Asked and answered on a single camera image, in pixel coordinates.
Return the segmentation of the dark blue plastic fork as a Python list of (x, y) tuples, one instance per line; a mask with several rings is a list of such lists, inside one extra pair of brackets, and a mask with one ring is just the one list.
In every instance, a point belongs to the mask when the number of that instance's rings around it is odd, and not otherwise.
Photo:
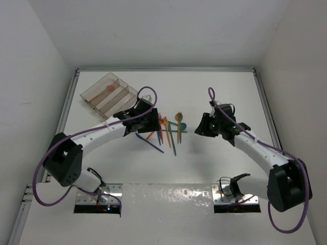
[(163, 144), (162, 130), (160, 129), (156, 133), (157, 133), (159, 145), (162, 145)]

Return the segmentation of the yellow-orange plastic fork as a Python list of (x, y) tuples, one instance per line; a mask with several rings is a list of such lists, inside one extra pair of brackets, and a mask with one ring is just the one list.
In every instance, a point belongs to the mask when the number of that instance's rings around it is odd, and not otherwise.
[(168, 144), (169, 144), (169, 147), (171, 148), (170, 133), (169, 133), (169, 128), (168, 128), (169, 122), (168, 122), (168, 119), (166, 116), (163, 118), (163, 123), (164, 123), (165, 129), (166, 129)]

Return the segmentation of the yellow-orange plastic spoon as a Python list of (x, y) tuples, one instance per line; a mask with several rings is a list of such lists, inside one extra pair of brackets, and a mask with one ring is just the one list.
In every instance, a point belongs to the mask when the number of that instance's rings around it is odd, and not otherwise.
[(178, 133), (178, 139), (177, 139), (177, 142), (178, 143), (181, 143), (181, 121), (183, 119), (183, 115), (182, 115), (182, 112), (178, 112), (176, 115), (175, 115), (175, 119), (177, 121), (177, 133)]

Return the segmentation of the teal plastic spoon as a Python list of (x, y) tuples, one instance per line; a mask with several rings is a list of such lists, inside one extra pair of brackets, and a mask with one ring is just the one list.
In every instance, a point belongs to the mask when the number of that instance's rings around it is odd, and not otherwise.
[(187, 125), (184, 122), (177, 124), (177, 132), (178, 133), (184, 131), (186, 128), (187, 128)]

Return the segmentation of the orange-red plastic spoon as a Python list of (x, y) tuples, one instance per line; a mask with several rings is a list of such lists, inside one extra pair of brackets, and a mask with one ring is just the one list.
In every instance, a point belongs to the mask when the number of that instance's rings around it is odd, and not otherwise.
[(113, 85), (108, 85), (102, 92), (100, 92), (99, 94), (97, 94), (95, 97), (93, 97), (91, 101), (93, 100), (96, 100), (97, 98), (99, 97), (102, 97), (102, 96), (108, 96), (111, 92), (113, 92), (115, 90), (115, 87)]

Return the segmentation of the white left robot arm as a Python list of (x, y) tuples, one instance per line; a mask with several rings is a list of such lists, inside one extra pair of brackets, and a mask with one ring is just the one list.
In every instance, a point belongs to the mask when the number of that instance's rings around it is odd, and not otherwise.
[(53, 138), (43, 163), (50, 175), (63, 187), (75, 186), (87, 192), (96, 192), (104, 185), (101, 177), (82, 167), (83, 158), (102, 145), (131, 133), (148, 133), (159, 130), (157, 108), (145, 99), (134, 107), (120, 111), (103, 123), (68, 137), (59, 133)]

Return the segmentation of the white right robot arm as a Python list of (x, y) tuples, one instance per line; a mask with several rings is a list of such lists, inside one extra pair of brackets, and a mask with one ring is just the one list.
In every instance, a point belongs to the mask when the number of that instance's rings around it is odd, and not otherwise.
[(264, 146), (255, 139), (251, 128), (241, 122), (236, 125), (234, 109), (230, 104), (216, 106), (204, 113), (195, 134), (217, 137), (228, 141), (265, 172), (268, 177), (264, 186), (264, 197), (279, 212), (284, 212), (313, 197), (306, 165), (301, 160)]

